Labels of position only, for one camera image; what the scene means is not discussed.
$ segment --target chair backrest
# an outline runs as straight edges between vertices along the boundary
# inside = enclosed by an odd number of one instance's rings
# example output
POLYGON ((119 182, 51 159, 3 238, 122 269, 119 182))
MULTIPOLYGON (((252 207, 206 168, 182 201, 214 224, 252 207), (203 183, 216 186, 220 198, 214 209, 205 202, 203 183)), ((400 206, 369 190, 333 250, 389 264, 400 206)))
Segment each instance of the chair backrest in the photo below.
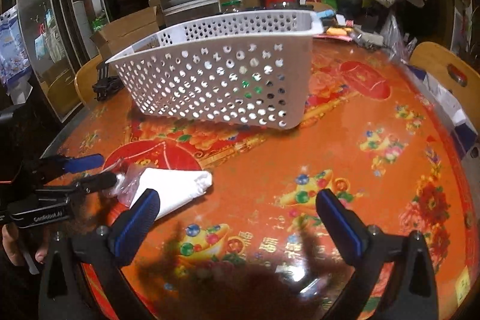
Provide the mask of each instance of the chair backrest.
POLYGON ((92 86, 97 82, 98 72, 97 65, 102 62, 102 56, 95 56, 87 64, 84 64, 75 75, 75 89, 82 101, 83 105, 88 106, 89 103, 97 97, 93 92, 92 86))
POLYGON ((480 75, 462 59, 441 45, 421 43, 412 53, 410 65, 432 74, 460 102, 477 132, 480 131, 480 75), (466 76, 462 86, 450 76, 448 65, 455 66, 466 76))
POLYGON ((71 69, 65 71, 52 83, 47 93, 53 109, 60 116, 65 116, 80 103, 73 74, 71 69))

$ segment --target blue gripper pad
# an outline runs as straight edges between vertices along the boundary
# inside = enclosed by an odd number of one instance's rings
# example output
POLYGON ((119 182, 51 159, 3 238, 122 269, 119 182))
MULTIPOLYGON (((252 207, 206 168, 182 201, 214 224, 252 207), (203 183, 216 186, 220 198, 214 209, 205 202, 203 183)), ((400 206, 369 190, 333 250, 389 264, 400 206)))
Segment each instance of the blue gripper pad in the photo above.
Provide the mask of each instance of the blue gripper pad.
POLYGON ((354 212, 345 209, 330 189, 319 191, 315 204, 343 260, 355 267, 368 244, 367 227, 354 212))
POLYGON ((160 197, 147 189, 129 211, 123 212, 111 227, 109 249, 119 267, 128 266, 160 211, 160 197))
POLYGON ((103 165, 103 163, 103 156, 99 153, 81 158, 68 158, 63 165, 63 170, 71 174, 76 174, 77 172, 93 170, 103 165))

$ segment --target yellow sticker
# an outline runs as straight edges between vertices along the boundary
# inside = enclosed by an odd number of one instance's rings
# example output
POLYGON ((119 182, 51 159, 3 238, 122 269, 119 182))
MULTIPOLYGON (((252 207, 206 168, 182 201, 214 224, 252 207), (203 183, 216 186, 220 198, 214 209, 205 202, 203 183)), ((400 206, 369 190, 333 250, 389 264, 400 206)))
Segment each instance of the yellow sticker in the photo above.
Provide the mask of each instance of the yellow sticker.
POLYGON ((457 279, 457 282, 455 283, 455 291, 457 292, 457 303, 460 306, 470 291, 470 276, 469 268, 467 266, 465 266, 465 269, 463 269, 462 273, 457 279))

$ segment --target orange tablecloth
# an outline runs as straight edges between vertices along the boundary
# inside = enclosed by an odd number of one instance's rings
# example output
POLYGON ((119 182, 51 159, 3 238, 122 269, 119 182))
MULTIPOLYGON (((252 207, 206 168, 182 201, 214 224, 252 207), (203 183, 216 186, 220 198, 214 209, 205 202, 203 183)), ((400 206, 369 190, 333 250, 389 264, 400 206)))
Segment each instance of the orange tablecloth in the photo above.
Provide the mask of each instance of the orange tablecloth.
MULTIPOLYGON (((122 91, 64 143, 62 153, 101 153, 106 165, 123 157, 160 168, 212 171, 208 194, 155 225, 133 264, 123 269, 149 307, 170 287, 155 275, 145 286, 137 270, 160 257, 178 222, 204 238, 195 247, 181 247, 180 273, 206 260, 266 267, 302 262, 298 227, 305 221, 321 240, 318 257, 340 261, 314 209, 324 187, 366 224, 387 233, 425 234, 441 319, 469 290, 478 275, 476 219, 454 145, 432 105, 381 52, 316 41, 313 53, 304 120, 290 131, 144 116, 122 91)), ((98 195, 90 195, 82 217, 95 215, 100 205, 98 195)), ((109 221, 121 211, 115 207, 109 221)), ((364 317, 378 303, 390 269, 384 267, 364 317)), ((114 318, 92 270, 86 270, 99 303, 114 318)))

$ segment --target perforated basket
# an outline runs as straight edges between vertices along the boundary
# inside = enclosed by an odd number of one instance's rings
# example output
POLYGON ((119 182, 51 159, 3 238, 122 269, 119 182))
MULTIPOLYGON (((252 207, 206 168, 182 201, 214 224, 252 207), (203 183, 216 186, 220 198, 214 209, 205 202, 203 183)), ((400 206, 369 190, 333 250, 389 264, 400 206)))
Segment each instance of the perforated basket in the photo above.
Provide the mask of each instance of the perforated basket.
POLYGON ((289 129, 301 121, 314 13, 265 10, 164 29, 112 57, 141 112, 289 129))

